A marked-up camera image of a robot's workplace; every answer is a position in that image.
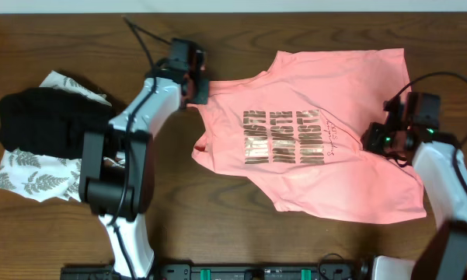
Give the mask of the pink cloth garment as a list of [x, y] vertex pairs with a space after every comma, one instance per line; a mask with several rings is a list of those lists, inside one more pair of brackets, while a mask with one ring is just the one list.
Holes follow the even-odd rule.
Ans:
[[252, 78], [210, 84], [192, 157], [248, 178], [280, 212], [372, 224], [421, 219], [418, 175], [361, 142], [408, 81], [401, 48], [278, 51]]

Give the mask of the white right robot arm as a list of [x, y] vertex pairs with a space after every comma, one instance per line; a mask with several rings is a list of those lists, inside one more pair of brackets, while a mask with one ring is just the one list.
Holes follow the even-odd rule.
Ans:
[[439, 130], [441, 99], [429, 93], [394, 96], [385, 123], [372, 123], [364, 149], [411, 166], [423, 182], [437, 232], [417, 261], [380, 256], [373, 279], [456, 280], [467, 267], [467, 169], [458, 139]]

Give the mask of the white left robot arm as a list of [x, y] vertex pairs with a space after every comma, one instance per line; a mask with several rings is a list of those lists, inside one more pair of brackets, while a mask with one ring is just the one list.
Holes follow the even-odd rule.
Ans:
[[205, 104], [206, 52], [172, 39], [167, 57], [146, 75], [141, 92], [104, 132], [84, 136], [79, 197], [104, 225], [115, 262], [115, 279], [148, 279], [155, 259], [145, 213], [155, 188], [154, 137], [167, 119], [189, 103]]

